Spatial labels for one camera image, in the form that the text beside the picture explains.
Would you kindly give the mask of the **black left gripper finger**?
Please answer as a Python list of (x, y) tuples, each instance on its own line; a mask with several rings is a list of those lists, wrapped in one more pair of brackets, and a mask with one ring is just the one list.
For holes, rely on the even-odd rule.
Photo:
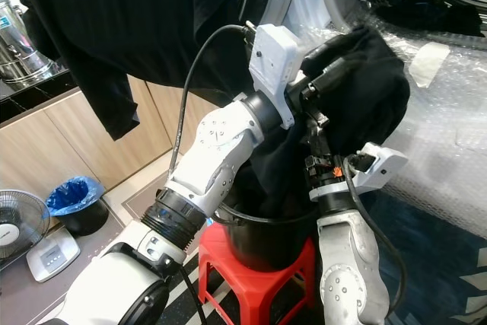
[(352, 71), (352, 62), (345, 58), (338, 58), (335, 62), (323, 69), (319, 77), (306, 77), (300, 88), (300, 101), (310, 103), (335, 88)]

